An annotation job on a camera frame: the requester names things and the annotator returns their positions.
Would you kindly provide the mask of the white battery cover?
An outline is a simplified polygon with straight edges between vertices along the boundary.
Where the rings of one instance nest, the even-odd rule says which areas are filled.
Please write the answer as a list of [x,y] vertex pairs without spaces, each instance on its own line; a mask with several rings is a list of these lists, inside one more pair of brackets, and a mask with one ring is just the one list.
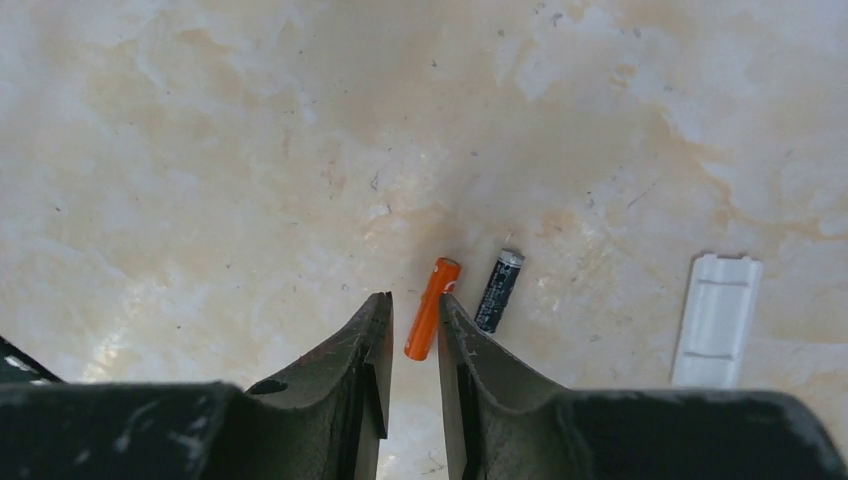
[[710,253],[694,260],[671,373],[673,386],[737,386],[762,271],[762,262],[749,256]]

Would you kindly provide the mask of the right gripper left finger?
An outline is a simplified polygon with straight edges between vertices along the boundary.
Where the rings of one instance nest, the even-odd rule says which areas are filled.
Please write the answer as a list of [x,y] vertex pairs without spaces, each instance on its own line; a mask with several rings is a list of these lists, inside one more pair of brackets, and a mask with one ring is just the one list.
[[5,479],[372,479],[388,434],[393,298],[248,389],[70,383],[1,344]]

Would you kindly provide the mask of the orange battery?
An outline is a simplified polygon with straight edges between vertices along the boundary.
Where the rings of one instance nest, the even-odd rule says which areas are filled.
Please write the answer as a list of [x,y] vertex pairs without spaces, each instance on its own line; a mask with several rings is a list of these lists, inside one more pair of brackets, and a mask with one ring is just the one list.
[[440,297],[454,291],[460,273],[461,265],[450,258],[440,257],[434,264],[404,346],[407,358],[424,361],[429,355],[439,325]]

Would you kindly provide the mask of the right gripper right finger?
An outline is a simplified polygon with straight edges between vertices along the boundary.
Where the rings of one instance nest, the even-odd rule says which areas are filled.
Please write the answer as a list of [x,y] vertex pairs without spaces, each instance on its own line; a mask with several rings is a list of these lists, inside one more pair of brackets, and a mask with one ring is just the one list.
[[572,390],[439,302],[453,479],[843,479],[821,421],[793,396],[710,389]]

